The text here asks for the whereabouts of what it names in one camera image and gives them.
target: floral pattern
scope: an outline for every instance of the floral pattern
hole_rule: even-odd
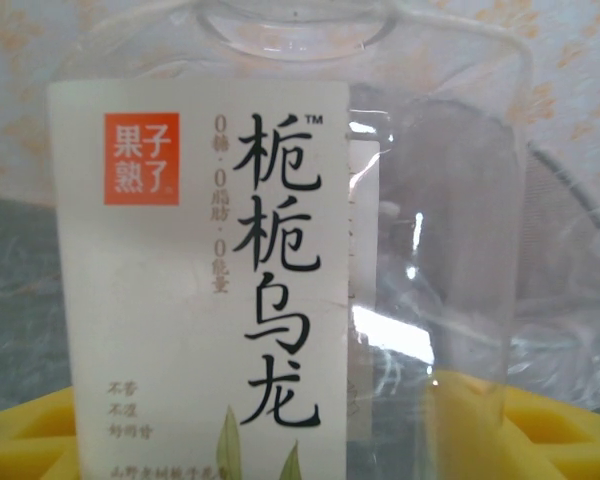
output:
[[[0,195],[52,202],[36,102],[76,32],[150,1],[0,0]],[[600,196],[600,0],[429,1],[529,43],[536,59],[529,136]]]

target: yellow plastic object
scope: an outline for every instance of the yellow plastic object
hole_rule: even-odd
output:
[[[600,480],[600,415],[509,387],[497,428],[483,414],[492,393],[474,378],[436,374],[428,434],[444,459],[441,479]],[[0,412],[0,480],[78,479],[71,389]]]

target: clear plastic bottle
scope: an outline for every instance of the clear plastic bottle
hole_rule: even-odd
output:
[[[370,402],[372,430],[348,442],[346,479],[397,480],[487,478],[478,474],[485,471],[499,478],[488,429],[474,435],[484,444],[467,461],[475,475],[450,473],[456,467],[445,449],[453,445],[444,437],[453,435],[444,418],[454,412],[441,411],[450,404],[436,395],[457,385],[436,372],[486,380],[491,387],[476,402],[494,429],[488,431],[497,430],[515,299],[524,193],[520,113],[529,76],[528,52],[503,31],[399,3],[166,0],[96,27],[57,80],[220,77],[348,85],[349,139],[377,142],[380,153],[362,159],[379,166],[378,193],[369,200],[376,252],[371,268],[350,279],[358,290],[350,303],[349,372],[373,370],[370,388],[352,386],[360,403]],[[360,186],[351,183],[351,198]],[[62,243],[62,218],[59,228]],[[76,338],[72,313],[69,301],[76,362],[84,358],[76,352],[94,347]],[[95,447],[81,428],[80,407],[88,400],[80,395],[92,386],[80,384],[76,368],[79,441],[83,453],[90,450],[83,478],[105,478],[89,464]],[[425,395],[431,387],[433,397]]]

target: gray surface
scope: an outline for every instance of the gray surface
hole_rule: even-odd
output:
[[[0,200],[0,410],[69,384],[55,214]]]

